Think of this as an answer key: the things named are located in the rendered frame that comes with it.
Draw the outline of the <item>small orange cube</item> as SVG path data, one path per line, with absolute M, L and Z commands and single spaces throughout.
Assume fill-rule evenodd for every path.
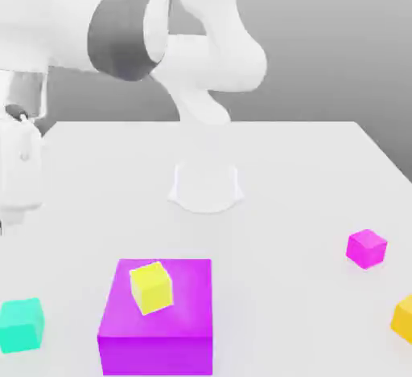
M 397 303 L 390 327 L 400 337 L 412 344 L 412 294 Z

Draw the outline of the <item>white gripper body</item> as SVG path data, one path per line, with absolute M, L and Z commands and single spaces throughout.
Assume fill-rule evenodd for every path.
M 0 120 L 0 209 L 25 211 L 43 202 L 42 145 L 31 122 Z

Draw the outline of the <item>large purple box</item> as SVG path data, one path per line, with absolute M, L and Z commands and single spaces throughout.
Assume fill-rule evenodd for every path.
M 142 315 L 132 297 L 129 272 L 148 263 L 117 263 L 97 332 L 104 375 L 211 375 L 211 260 L 163 259 L 174 304 Z

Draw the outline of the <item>small magenta cube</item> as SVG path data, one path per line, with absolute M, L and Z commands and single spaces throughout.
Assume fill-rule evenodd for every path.
M 385 258 L 388 241 L 365 229 L 348 237 L 346 257 L 363 269 L 380 264 Z

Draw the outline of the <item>small teal cube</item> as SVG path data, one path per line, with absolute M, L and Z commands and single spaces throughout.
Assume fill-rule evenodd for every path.
M 9 354 L 39 349 L 44 325 L 38 298 L 3 302 L 0 307 L 0 351 Z

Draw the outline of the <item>small yellow cube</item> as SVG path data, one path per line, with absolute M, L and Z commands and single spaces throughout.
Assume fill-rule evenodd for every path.
M 131 294 L 143 316 L 174 304 L 172 279 L 160 261 L 131 269 L 129 276 Z

